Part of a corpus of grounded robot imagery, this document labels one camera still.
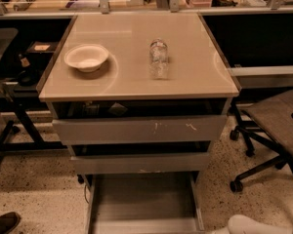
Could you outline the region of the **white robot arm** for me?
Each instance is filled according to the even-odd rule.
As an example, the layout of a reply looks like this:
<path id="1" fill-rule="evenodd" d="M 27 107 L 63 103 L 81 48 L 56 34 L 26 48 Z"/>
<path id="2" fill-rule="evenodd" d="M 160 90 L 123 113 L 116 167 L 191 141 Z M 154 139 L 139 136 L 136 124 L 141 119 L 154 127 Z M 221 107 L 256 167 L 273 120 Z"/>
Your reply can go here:
<path id="1" fill-rule="evenodd" d="M 293 234 L 292 227 L 280 227 L 264 224 L 246 215 L 233 215 L 228 224 L 207 234 Z"/>

